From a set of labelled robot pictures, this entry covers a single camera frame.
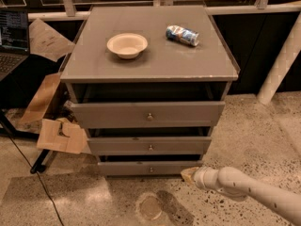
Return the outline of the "grey bottom drawer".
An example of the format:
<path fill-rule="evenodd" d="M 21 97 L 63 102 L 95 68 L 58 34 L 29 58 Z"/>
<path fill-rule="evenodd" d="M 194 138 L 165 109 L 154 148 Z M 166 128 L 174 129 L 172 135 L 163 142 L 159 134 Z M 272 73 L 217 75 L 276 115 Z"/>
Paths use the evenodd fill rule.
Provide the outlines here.
<path fill-rule="evenodd" d="M 101 174 L 107 176 L 178 175 L 182 170 L 200 167 L 198 161 L 101 162 Z"/>

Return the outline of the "grey drawer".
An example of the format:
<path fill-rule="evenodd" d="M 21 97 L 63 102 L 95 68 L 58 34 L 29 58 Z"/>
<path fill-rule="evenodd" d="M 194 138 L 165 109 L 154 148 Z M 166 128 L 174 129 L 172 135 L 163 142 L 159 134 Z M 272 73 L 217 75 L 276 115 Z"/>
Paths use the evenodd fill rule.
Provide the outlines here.
<path fill-rule="evenodd" d="M 101 174 L 107 176 L 178 175 L 182 170 L 200 167 L 198 161 L 101 162 Z"/>
<path fill-rule="evenodd" d="M 72 104 L 83 128 L 159 128 L 215 126 L 224 102 Z"/>
<path fill-rule="evenodd" d="M 88 146 L 97 155 L 204 154 L 210 137 L 95 137 Z"/>

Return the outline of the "grey middle drawer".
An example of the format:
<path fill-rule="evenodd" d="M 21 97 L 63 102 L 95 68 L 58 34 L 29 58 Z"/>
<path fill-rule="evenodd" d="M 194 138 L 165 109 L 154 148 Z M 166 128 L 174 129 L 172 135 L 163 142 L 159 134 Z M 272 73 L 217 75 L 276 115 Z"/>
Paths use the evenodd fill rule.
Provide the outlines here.
<path fill-rule="evenodd" d="M 204 154 L 210 137 L 95 137 L 88 146 L 97 155 Z"/>

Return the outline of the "grey drawer cabinet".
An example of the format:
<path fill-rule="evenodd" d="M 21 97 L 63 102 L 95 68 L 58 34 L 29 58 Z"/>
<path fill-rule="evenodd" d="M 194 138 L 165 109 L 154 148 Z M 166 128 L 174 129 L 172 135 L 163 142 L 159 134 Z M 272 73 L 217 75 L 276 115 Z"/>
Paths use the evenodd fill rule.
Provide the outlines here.
<path fill-rule="evenodd" d="M 166 37 L 169 25 L 198 32 L 198 46 L 169 40 Z M 106 44 L 122 33 L 143 36 L 148 47 L 136 58 L 119 58 Z M 202 6 L 95 7 L 82 28 L 61 80 L 68 88 L 71 104 L 225 103 L 230 85 L 238 75 L 234 57 L 214 19 Z M 89 140 L 95 137 L 211 137 L 214 126 L 83 129 Z M 98 164 L 201 161 L 206 154 L 91 153 Z"/>

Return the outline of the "grey top drawer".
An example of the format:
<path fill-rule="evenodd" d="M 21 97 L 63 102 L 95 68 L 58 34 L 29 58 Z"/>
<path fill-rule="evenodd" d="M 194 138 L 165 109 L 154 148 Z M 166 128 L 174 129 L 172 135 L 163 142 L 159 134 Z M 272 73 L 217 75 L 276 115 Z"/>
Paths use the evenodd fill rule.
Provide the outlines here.
<path fill-rule="evenodd" d="M 215 126 L 224 102 L 72 104 L 83 128 L 159 128 Z"/>

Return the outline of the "black open laptop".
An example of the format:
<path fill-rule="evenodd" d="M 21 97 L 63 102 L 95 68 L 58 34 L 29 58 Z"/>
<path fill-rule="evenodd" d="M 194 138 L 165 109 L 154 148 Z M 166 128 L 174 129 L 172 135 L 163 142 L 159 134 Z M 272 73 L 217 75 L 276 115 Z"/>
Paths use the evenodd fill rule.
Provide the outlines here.
<path fill-rule="evenodd" d="M 30 55 L 29 23 L 25 10 L 0 9 L 0 81 Z"/>

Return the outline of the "low cardboard box flap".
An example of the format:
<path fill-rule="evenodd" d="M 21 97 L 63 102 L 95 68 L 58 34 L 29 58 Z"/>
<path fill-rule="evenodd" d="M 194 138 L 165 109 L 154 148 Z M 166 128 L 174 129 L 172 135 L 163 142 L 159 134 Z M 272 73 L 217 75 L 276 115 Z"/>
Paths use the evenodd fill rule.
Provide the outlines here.
<path fill-rule="evenodd" d="M 78 124 L 43 119 L 37 142 L 39 149 L 63 153 L 82 153 L 87 146 L 87 135 Z"/>

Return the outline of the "blue crushed soda can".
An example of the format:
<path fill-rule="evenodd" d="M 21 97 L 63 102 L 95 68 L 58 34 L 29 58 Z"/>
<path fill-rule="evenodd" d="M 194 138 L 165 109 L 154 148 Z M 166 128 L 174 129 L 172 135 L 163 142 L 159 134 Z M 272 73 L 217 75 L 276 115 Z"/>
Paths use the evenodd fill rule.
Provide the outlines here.
<path fill-rule="evenodd" d="M 166 37 L 190 46 L 198 46 L 198 32 L 178 25 L 169 25 L 166 28 Z"/>

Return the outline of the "black table leg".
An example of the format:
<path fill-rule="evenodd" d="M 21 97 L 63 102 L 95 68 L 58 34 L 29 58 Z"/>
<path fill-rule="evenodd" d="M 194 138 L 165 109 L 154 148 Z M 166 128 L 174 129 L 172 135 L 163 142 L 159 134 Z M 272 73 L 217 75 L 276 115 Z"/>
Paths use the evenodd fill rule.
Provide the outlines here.
<path fill-rule="evenodd" d="M 7 119 L 4 112 L 0 109 L 0 136 L 1 137 L 12 137 L 18 139 L 32 139 L 37 140 L 39 135 L 31 132 L 24 132 L 17 130 L 13 124 Z M 44 172 L 46 166 L 43 164 L 44 159 L 46 158 L 49 150 L 43 149 L 35 161 L 35 163 L 31 166 L 30 173 L 34 174 L 36 172 Z"/>

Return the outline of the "tall cardboard flap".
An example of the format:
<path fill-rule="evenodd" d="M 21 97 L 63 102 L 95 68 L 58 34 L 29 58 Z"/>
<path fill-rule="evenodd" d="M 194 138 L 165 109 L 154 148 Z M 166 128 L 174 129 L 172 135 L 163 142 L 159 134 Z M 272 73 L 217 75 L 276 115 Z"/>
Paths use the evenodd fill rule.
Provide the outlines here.
<path fill-rule="evenodd" d="M 36 94 L 29 103 L 20 124 L 42 120 L 56 109 L 60 92 L 60 73 L 48 74 L 44 77 Z"/>

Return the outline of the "white railing bar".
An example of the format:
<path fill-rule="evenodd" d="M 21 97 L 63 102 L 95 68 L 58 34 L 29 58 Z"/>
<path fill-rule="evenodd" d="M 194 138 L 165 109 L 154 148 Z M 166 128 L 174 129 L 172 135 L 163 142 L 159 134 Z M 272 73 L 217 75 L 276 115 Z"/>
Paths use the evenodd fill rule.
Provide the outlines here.
<path fill-rule="evenodd" d="M 301 11 L 301 1 L 291 3 L 267 5 L 265 8 L 257 8 L 256 6 L 226 6 L 226 7 L 206 7 L 208 15 L 232 15 L 232 14 L 256 14 L 256 13 L 279 13 L 279 12 L 297 12 Z M 80 21 L 86 20 L 89 11 L 77 11 L 74 16 L 68 16 L 66 12 L 38 12 L 29 13 L 30 22 L 36 19 L 43 21 Z"/>

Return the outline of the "white diagonal post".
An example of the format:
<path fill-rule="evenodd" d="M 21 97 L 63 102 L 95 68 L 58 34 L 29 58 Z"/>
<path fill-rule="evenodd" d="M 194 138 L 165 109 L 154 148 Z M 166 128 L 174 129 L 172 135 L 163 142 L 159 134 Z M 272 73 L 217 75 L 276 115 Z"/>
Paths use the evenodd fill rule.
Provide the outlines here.
<path fill-rule="evenodd" d="M 287 39 L 285 40 L 277 58 L 266 76 L 257 95 L 258 101 L 268 105 L 274 97 L 281 82 L 292 67 L 301 51 L 301 12 L 299 13 Z"/>

